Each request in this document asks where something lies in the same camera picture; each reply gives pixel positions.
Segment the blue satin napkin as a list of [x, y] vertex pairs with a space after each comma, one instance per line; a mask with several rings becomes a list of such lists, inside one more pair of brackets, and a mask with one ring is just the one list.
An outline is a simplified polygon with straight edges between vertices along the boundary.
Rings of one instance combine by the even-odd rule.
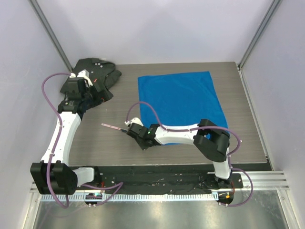
[[227, 127], [209, 72], [176, 73], [138, 78], [141, 121], [145, 127], [186, 126], [208, 119]]

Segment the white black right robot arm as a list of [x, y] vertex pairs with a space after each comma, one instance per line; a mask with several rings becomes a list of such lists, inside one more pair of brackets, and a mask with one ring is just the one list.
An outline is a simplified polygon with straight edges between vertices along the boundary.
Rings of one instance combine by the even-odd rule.
[[229, 134], [213, 122], [202, 119], [189, 126], [145, 127], [139, 118], [126, 121], [126, 134], [132, 137], [142, 150], [154, 146], [185, 144], [195, 146], [208, 160], [213, 162], [214, 177], [203, 181], [210, 189], [227, 188], [232, 185], [232, 170], [228, 160]]

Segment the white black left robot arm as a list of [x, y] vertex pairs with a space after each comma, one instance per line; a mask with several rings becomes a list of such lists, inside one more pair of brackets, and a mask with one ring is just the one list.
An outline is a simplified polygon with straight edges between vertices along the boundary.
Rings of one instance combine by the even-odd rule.
[[107, 96], [98, 95], [97, 90], [97, 84], [83, 72], [69, 76], [65, 98], [58, 108], [53, 108], [58, 120], [50, 144], [41, 161], [30, 167], [40, 194], [72, 195], [84, 184], [90, 190], [102, 185], [97, 166], [69, 167], [71, 145], [84, 113], [108, 100]]

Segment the pink handled steel knife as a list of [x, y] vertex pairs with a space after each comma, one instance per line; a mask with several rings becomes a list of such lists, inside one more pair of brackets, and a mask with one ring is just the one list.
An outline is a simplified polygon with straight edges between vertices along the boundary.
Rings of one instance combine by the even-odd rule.
[[117, 127], [117, 126], [113, 126], [113, 125], [109, 125], [109, 124], [105, 124], [105, 123], [101, 123], [102, 126], [104, 127], [107, 127], [107, 128], [111, 128], [111, 129], [115, 129], [115, 130], [119, 130], [123, 133], [126, 133], [127, 130], [126, 129], [123, 129], [123, 128], [120, 128], [120, 127]]

